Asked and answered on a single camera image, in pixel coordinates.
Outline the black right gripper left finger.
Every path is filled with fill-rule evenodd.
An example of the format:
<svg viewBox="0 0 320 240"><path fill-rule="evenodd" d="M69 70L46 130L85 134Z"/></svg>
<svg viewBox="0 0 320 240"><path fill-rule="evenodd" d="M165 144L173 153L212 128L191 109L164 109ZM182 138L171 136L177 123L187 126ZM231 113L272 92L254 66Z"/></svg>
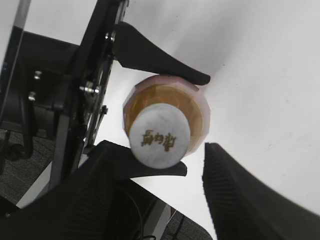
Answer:
<svg viewBox="0 0 320 240"><path fill-rule="evenodd" d="M139 204L148 202L113 179L112 168L93 150L66 181L27 207L0 220L3 240L153 240Z"/></svg>

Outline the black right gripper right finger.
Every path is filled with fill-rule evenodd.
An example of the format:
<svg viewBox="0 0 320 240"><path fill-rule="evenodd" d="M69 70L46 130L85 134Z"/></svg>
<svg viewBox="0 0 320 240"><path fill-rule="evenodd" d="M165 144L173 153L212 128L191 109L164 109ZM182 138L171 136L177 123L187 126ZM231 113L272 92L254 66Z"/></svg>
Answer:
<svg viewBox="0 0 320 240"><path fill-rule="evenodd" d="M219 144L204 146L203 190L219 240L318 240L319 215L280 195Z"/></svg>

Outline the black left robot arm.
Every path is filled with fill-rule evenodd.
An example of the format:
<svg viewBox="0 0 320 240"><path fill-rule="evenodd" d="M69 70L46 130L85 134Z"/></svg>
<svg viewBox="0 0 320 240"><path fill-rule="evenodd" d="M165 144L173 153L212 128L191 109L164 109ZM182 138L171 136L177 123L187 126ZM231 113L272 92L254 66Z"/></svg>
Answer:
<svg viewBox="0 0 320 240"><path fill-rule="evenodd" d="M28 0L0 3L0 127L23 143L0 147L0 159L33 154L33 137L53 139L53 189L78 168L107 113L103 105L113 61L122 67L181 77L203 86L210 76L173 58L123 21L126 0L99 0L80 45L24 30Z"/></svg>

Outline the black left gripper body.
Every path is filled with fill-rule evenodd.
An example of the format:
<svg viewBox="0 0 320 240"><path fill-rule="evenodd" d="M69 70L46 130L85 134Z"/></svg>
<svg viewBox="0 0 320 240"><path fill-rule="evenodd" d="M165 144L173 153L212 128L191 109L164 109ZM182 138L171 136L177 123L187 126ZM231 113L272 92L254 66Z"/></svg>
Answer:
<svg viewBox="0 0 320 240"><path fill-rule="evenodd" d="M77 170L86 146L91 147L103 116L103 99L113 63L115 25L123 18L127 0L99 0L66 74L69 92L58 120L48 188Z"/></svg>

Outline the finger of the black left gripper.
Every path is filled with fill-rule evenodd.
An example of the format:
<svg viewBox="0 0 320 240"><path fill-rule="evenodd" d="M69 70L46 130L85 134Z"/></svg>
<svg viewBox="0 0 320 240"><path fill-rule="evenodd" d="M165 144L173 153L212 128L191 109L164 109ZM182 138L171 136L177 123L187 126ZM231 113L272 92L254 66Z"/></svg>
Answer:
<svg viewBox="0 0 320 240"><path fill-rule="evenodd" d="M103 140L96 145L96 152L111 166L114 180L128 180L132 178L152 176L179 176L187 175L187 166L179 162L168 168L152 168L136 159L128 147Z"/></svg>
<svg viewBox="0 0 320 240"><path fill-rule="evenodd" d="M113 55L124 68L177 76L194 85L207 85L211 77L180 62L157 47L126 22L115 27Z"/></svg>

